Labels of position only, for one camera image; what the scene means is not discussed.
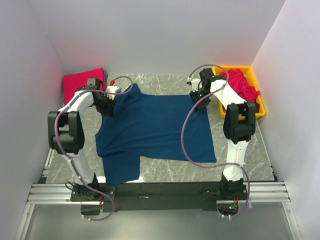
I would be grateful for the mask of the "blue t-shirt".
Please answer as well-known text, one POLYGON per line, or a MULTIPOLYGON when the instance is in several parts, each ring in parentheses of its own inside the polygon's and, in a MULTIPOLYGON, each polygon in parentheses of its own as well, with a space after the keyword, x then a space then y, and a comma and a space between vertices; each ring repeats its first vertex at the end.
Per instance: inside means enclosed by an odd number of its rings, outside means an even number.
POLYGON ((119 185, 140 176, 140 157, 197 163, 217 161, 206 109, 193 112, 189 95, 149 95, 137 84, 116 98, 113 117, 102 116, 95 135, 107 185, 119 185))

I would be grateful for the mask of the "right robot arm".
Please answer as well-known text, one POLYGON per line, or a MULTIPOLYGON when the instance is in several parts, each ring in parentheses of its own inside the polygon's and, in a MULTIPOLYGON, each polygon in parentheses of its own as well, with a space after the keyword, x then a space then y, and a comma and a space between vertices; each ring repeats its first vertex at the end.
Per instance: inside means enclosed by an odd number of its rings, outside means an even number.
POLYGON ((256 105, 246 101, 236 93, 229 84, 230 75, 223 67, 226 76, 216 75, 212 65, 207 65, 199 72, 199 78, 192 78, 187 84, 191 86, 189 93, 194 107, 188 113, 182 128, 194 110, 208 106, 210 97, 215 96, 226 110, 223 122, 223 133, 227 139, 227 157, 221 175, 219 193, 223 199, 233 200, 240 194, 248 192, 244 184, 244 164, 247 146, 256 132, 256 105))

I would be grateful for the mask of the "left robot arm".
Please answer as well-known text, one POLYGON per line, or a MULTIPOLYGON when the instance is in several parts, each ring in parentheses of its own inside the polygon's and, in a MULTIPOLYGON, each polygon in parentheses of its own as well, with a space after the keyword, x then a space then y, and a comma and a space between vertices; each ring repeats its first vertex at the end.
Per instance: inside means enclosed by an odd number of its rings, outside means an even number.
POLYGON ((89 166, 84 153, 85 133, 82 116, 90 107, 107 117, 113 116, 116 95, 122 90, 112 81, 102 90, 103 82, 88 78, 86 85, 77 87, 73 97, 58 111, 47 115, 49 146, 66 160, 73 180, 72 196, 79 201, 105 200, 113 197, 100 188, 96 173, 89 166))

